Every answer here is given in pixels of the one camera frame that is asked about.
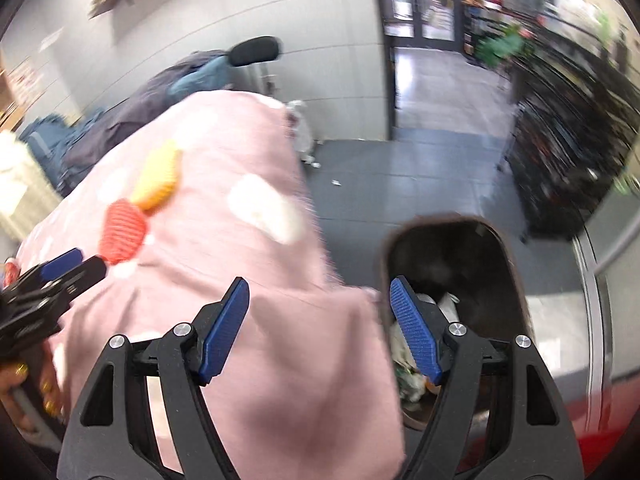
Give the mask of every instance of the merchandise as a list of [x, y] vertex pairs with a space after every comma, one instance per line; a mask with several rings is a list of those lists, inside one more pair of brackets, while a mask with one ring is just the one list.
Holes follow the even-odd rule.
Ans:
[[608, 62], [564, 35], [535, 30], [506, 158], [527, 235], [570, 239], [625, 167], [640, 125], [638, 90]]

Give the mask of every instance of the tiled floor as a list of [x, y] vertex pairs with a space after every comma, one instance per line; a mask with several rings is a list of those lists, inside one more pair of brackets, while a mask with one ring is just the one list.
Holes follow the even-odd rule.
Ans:
[[516, 190], [510, 174], [495, 169], [504, 139], [417, 129], [399, 129], [396, 139], [329, 141], [316, 153], [321, 168], [308, 171], [328, 249], [347, 284], [379, 285], [380, 245], [397, 225], [453, 211], [484, 216], [501, 230], [527, 295], [582, 290], [571, 244], [518, 239], [525, 223]]
[[511, 131], [514, 107], [509, 103], [509, 83], [495, 72], [467, 63], [462, 54], [398, 48], [396, 83], [401, 128], [500, 138]]

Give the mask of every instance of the red object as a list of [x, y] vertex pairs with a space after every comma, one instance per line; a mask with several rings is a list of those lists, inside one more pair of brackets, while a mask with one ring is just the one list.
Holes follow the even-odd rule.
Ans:
[[111, 265], [132, 259], [145, 239], [146, 216], [122, 198], [107, 208], [98, 252]]
[[2, 280], [2, 288], [7, 288], [20, 277], [20, 265], [15, 258], [9, 258], [4, 263], [4, 280]]

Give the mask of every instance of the chair headrest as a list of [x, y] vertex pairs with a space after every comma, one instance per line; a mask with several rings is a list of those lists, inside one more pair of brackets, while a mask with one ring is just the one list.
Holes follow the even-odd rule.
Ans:
[[226, 56], [231, 66], [247, 66], [273, 61], [280, 57], [280, 40], [273, 36], [251, 38], [238, 43]]

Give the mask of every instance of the metal screw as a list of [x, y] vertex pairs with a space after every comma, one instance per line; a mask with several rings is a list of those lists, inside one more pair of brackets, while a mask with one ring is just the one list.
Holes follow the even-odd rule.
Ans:
[[453, 335], [465, 335], [466, 334], [466, 326], [464, 326], [462, 323], [451, 323], [449, 325], [449, 332], [451, 332]]
[[109, 339], [109, 346], [111, 348], [120, 348], [122, 345], [124, 345], [124, 336], [115, 335]]
[[529, 339], [525, 335], [517, 335], [516, 345], [518, 345], [520, 348], [529, 348], [531, 346], [531, 339]]
[[187, 335], [191, 332], [191, 325], [189, 323], [180, 323], [174, 326], [174, 334], [178, 336]]

